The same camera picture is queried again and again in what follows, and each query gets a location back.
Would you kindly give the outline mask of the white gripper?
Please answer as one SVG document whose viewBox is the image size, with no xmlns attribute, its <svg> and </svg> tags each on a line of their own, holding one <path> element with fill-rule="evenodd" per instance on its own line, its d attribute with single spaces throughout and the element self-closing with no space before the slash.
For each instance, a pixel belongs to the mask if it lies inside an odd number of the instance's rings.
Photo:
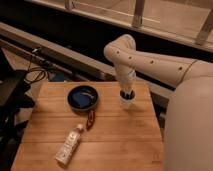
<svg viewBox="0 0 213 171">
<path fill-rule="evenodd" d="M 136 73 L 133 68 L 122 64 L 115 64 L 116 79 L 120 84 L 121 90 L 125 94 L 130 94 L 133 90 L 133 83 L 136 78 Z"/>
</svg>

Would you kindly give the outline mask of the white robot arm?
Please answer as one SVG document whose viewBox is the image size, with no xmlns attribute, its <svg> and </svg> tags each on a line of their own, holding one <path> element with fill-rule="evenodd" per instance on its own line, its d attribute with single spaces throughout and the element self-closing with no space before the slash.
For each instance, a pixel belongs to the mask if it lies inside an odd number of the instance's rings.
<svg viewBox="0 0 213 171">
<path fill-rule="evenodd" d="M 114 64 L 120 97 L 134 98 L 141 72 L 174 88 L 166 112 L 163 171 L 213 171 L 213 63 L 142 52 L 124 34 L 104 47 Z"/>
</svg>

